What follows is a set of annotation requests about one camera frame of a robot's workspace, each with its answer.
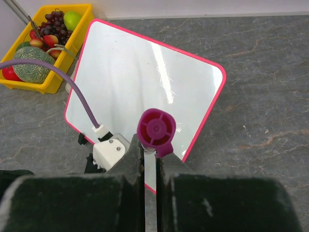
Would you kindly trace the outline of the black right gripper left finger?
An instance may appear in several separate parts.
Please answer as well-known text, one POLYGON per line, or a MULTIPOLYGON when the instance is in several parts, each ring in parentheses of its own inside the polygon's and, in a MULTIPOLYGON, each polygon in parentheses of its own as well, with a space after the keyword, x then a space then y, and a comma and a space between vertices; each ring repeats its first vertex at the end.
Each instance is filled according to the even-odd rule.
POLYGON ((142 232, 144 157, 136 135, 105 173, 25 175, 0 201, 3 232, 142 232))

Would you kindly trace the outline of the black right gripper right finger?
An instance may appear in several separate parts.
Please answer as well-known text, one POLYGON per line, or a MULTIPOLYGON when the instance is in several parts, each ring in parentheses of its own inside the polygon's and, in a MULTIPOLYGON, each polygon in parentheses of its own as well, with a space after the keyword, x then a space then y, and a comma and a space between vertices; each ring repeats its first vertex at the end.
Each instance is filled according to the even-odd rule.
POLYGON ((175 155, 156 159, 160 232, 299 232, 293 203, 275 179, 197 174, 175 155))

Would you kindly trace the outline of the white marker purple cap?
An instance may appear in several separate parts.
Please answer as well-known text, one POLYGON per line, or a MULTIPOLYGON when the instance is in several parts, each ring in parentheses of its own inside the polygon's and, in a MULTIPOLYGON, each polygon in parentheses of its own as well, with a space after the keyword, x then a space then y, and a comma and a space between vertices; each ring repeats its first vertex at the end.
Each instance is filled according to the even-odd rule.
POLYGON ((151 108, 141 115, 137 126, 137 137, 147 151, 156 151, 162 158, 173 153, 171 141, 176 131, 174 117, 165 111, 151 108))

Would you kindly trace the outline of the pink framed whiteboard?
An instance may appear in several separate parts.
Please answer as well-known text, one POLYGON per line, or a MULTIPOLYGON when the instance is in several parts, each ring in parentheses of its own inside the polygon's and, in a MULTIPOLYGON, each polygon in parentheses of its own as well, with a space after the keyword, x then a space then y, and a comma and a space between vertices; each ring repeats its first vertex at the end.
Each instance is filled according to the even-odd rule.
POLYGON ((128 140, 145 110, 171 114, 174 154, 185 161, 224 88, 226 72, 215 62, 95 19, 74 82, 97 122, 128 140))

